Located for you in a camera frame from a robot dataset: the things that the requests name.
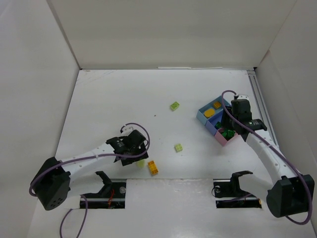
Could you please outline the small green lego brick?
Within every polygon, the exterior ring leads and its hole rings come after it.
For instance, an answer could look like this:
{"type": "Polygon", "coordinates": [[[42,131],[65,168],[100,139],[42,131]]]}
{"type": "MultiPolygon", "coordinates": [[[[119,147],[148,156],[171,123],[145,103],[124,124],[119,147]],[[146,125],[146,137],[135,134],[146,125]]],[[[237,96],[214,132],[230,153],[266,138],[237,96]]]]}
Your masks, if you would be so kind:
{"type": "Polygon", "coordinates": [[[228,130],[227,131],[228,140],[231,139],[232,137],[234,137],[234,135],[235,135],[235,131],[234,130],[228,130]]]}

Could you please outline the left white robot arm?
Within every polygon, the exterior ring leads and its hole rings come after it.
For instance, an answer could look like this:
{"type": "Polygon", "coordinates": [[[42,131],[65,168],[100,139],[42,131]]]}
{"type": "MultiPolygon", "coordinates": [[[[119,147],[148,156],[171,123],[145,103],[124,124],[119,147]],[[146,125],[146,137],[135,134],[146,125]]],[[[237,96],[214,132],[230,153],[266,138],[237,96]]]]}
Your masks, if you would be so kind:
{"type": "Polygon", "coordinates": [[[127,166],[146,159],[149,147],[149,134],[134,129],[82,155],[60,160],[51,157],[31,181],[29,192],[47,211],[73,196],[107,195],[112,190],[112,181],[102,169],[116,162],[127,166]]]}

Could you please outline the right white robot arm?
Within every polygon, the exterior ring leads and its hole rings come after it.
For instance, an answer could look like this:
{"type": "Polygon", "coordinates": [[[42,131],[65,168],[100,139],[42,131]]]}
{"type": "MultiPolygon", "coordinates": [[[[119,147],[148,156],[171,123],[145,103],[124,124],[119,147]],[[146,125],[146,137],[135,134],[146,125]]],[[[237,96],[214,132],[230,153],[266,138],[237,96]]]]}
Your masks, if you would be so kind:
{"type": "Polygon", "coordinates": [[[271,214],[277,218],[304,213],[310,218],[313,211],[315,181],[301,174],[286,161],[273,143],[267,127],[260,119],[253,119],[248,97],[235,96],[224,107],[221,125],[234,130],[253,149],[268,171],[271,182],[256,177],[251,171],[232,174],[230,191],[234,196],[248,192],[266,201],[271,214]]]}

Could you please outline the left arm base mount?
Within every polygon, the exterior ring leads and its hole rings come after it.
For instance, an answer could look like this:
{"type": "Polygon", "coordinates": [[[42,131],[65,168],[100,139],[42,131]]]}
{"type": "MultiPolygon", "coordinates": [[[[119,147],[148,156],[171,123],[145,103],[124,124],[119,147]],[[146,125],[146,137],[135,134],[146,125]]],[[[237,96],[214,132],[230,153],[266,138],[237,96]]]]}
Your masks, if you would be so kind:
{"type": "Polygon", "coordinates": [[[95,172],[102,186],[96,192],[84,194],[89,209],[124,209],[126,179],[111,180],[103,171],[95,172]]]}

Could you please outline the long green lego brick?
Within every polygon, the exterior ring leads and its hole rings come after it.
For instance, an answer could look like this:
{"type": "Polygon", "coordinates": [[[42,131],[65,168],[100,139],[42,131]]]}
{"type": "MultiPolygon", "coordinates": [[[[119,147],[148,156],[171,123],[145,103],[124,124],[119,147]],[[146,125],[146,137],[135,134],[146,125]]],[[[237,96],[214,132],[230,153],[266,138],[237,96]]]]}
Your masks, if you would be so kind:
{"type": "Polygon", "coordinates": [[[221,122],[218,121],[218,122],[216,123],[216,125],[215,125],[215,128],[216,128],[216,129],[220,129],[220,128],[221,128],[221,122]]]}

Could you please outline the pale yellow lego brick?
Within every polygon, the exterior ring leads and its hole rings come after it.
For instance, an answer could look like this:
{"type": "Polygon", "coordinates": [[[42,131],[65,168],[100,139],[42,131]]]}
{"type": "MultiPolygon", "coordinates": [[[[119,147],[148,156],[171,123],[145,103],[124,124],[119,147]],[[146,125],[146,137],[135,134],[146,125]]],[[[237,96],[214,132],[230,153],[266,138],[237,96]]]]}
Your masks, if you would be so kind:
{"type": "Polygon", "coordinates": [[[145,160],[139,160],[138,162],[137,162],[137,166],[139,167],[139,168],[143,168],[144,166],[145,166],[145,160]]]}

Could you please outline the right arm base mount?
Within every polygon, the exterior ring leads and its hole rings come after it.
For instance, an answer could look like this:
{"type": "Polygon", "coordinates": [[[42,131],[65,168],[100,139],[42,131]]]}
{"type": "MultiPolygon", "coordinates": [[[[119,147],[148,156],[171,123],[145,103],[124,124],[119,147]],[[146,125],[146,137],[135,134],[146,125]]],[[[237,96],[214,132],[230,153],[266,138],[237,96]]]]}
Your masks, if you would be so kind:
{"type": "Polygon", "coordinates": [[[214,179],[212,195],[217,198],[217,208],[262,208],[261,200],[240,188],[239,177],[253,174],[250,171],[235,172],[231,178],[214,179]]]}

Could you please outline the orange square lego brick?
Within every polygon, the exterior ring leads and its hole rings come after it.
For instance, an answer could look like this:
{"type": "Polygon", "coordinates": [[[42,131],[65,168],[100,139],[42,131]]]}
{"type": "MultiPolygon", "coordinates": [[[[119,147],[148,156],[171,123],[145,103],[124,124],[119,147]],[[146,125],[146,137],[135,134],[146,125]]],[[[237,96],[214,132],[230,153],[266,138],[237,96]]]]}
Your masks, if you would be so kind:
{"type": "Polygon", "coordinates": [[[217,110],[217,109],[221,108],[221,103],[216,101],[213,103],[213,107],[217,110]]]}

